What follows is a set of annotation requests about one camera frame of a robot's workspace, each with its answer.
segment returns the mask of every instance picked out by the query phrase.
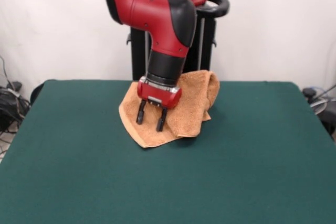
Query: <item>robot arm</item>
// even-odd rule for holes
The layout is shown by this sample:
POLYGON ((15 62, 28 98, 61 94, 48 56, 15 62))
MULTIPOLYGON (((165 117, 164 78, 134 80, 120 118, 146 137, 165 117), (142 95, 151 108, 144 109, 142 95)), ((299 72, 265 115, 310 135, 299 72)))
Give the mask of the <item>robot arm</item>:
POLYGON ((137 123, 150 102, 163 108, 157 131, 161 131, 167 109, 175 107, 182 95, 177 87, 186 55, 196 29, 196 7, 191 0, 106 0, 117 23, 148 31, 152 37, 148 72, 138 84, 142 99, 137 123))

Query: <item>crumpled towel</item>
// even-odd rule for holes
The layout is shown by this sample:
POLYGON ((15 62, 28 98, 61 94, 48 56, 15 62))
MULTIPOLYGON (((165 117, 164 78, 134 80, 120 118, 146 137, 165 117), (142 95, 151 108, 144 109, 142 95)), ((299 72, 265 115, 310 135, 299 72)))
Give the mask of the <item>crumpled towel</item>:
POLYGON ((158 147, 184 137, 196 137, 202 123, 211 120, 208 110, 217 98, 220 84, 212 71, 199 70, 181 75, 178 86, 182 96, 178 105, 168 110, 162 132, 156 131, 162 109, 149 103, 144 108, 141 125, 136 122, 141 99, 137 95, 137 82, 129 87, 119 106, 121 121, 131 137, 143 148, 158 147))

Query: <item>green table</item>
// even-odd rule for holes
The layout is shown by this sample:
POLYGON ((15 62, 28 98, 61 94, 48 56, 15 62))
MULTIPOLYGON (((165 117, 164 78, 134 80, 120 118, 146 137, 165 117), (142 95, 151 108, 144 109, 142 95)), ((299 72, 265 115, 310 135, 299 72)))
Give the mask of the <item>green table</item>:
POLYGON ((291 83, 222 82, 196 139, 143 150, 128 81, 48 81, 0 164, 3 224, 336 223, 336 150, 291 83))

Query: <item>white backdrop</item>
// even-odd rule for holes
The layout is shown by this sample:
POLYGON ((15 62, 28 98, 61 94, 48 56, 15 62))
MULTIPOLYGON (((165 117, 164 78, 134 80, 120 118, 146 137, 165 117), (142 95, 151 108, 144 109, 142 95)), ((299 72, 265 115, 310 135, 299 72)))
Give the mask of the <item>white backdrop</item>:
MULTIPOLYGON (((230 2, 213 50, 221 80, 336 82, 336 0, 230 2)), ((105 0, 0 0, 0 54, 25 96, 47 79, 130 80, 128 33, 105 0)))

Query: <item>floor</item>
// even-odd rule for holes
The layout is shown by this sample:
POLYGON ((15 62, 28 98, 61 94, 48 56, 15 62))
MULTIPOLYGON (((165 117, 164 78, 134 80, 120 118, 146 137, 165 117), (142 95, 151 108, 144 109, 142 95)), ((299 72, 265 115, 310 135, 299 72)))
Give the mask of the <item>floor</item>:
MULTIPOLYGON (((11 132, 15 132, 17 130, 16 125, 12 125, 9 130, 11 132)), ((6 151, 10 147, 10 143, 13 141, 14 134, 9 134, 9 133, 3 133, 0 135, 0 163, 4 156, 6 155, 6 151)))

